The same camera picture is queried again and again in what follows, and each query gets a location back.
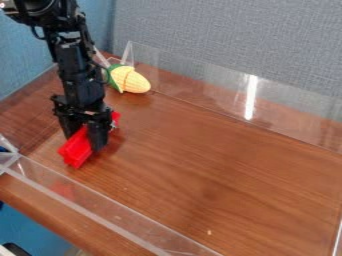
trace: red toy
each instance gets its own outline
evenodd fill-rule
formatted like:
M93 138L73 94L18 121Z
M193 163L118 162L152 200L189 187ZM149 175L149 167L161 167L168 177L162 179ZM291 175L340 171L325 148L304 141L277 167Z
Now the red toy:
M121 114L113 112L113 120L120 125ZM87 136L87 126L73 135L66 144L59 149L59 154L65 158L66 164L79 169L93 154L91 143Z

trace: wooden table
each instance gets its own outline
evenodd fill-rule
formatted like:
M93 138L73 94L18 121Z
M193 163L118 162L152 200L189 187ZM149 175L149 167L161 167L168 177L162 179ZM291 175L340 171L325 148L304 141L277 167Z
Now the wooden table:
M161 72L180 93L190 81ZM65 138L49 98L61 87L51 70L0 103L2 133L25 155L224 255L332 255L341 220L340 154L186 103L190 94L178 100L109 89L108 103L124 115L121 129L75 171L57 154ZM264 116L283 113L273 127L289 126L295 118L316 120L335 128L332 145L341 142L339 123L262 100L256 108ZM268 122L257 118L256 124ZM325 136L325 128L311 136ZM95 255L152 255L9 175L0 177L0 199Z

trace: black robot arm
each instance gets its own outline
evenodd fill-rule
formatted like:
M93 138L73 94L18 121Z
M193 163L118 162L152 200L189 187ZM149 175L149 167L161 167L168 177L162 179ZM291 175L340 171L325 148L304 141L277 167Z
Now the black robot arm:
M66 137L87 125L93 150L99 151L109 143L113 110L103 101L102 67L93 61L95 47L77 0L0 0L0 7L47 41L65 88L65 95L51 99ZM37 27L43 28L43 36Z

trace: gray wall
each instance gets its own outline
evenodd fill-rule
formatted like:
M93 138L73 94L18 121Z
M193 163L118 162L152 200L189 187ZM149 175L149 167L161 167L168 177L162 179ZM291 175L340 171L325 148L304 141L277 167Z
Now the gray wall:
M79 0L87 13L97 45L109 49L113 33L113 0ZM15 23L0 11L0 100L26 85L47 68L51 56L43 41L34 38L30 28Z
M340 0L117 0L129 40L342 97Z

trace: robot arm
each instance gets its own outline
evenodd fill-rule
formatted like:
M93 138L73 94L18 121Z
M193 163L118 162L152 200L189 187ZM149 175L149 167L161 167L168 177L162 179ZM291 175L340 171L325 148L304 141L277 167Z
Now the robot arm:
M99 151L109 143L113 110L103 102L102 67L93 61L94 42L77 0L0 0L0 8L47 41L65 88L65 95L51 98L54 113L67 138L87 125L91 148ZM43 28L43 37L37 27Z

